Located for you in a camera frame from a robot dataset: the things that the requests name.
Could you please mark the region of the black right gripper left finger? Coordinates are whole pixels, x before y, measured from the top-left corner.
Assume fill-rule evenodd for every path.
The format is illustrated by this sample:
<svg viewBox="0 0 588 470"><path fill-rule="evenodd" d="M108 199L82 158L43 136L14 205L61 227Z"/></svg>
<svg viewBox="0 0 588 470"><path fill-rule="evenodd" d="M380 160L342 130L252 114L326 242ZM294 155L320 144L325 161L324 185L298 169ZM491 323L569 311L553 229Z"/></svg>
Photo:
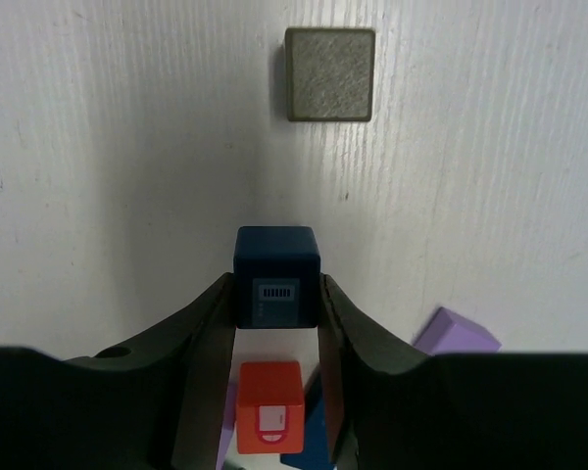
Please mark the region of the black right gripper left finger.
<svg viewBox="0 0 588 470"><path fill-rule="evenodd" d="M0 469L212 469L235 325L233 277L93 356L0 347Z"/></svg>

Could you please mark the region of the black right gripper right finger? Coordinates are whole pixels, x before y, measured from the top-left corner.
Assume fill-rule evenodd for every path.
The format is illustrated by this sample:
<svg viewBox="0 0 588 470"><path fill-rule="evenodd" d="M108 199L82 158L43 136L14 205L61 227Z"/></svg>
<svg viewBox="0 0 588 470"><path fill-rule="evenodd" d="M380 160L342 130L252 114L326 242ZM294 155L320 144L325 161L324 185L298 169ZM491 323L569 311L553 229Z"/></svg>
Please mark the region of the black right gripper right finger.
<svg viewBox="0 0 588 470"><path fill-rule="evenodd" d="M418 351L319 282L328 452L340 469L588 469L588 353Z"/></svg>

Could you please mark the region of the small dark blue cube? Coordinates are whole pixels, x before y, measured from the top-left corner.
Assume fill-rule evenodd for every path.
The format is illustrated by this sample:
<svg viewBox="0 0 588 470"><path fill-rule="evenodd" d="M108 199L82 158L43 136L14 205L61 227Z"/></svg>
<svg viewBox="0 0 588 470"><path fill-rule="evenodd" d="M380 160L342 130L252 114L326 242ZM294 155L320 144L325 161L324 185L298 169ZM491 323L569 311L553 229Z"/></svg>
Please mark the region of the small dark blue cube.
<svg viewBox="0 0 588 470"><path fill-rule="evenodd" d="M318 326L320 254L311 227L240 227L233 274L238 328Z"/></svg>

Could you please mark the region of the olive wooden cube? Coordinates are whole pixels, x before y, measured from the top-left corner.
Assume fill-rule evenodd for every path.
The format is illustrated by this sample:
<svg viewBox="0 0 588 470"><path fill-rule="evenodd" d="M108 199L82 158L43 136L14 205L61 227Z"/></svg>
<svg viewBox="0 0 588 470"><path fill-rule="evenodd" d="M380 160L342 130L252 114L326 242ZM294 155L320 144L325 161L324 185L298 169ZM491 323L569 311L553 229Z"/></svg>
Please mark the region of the olive wooden cube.
<svg viewBox="0 0 588 470"><path fill-rule="evenodd" d="M286 113L290 121L371 120L374 29L289 27L283 48Z"/></svg>

